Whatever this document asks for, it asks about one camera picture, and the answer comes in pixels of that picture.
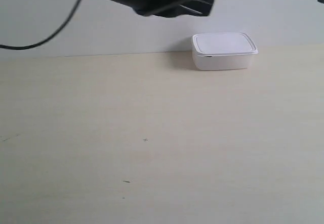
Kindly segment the white lidded plastic container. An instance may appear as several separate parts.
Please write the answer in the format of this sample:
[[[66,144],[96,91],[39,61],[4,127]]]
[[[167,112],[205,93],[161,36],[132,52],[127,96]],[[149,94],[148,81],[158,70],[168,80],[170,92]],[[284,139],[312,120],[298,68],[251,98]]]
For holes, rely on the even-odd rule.
[[[192,57],[199,70],[246,69],[258,49],[243,32],[195,34],[191,38]]]

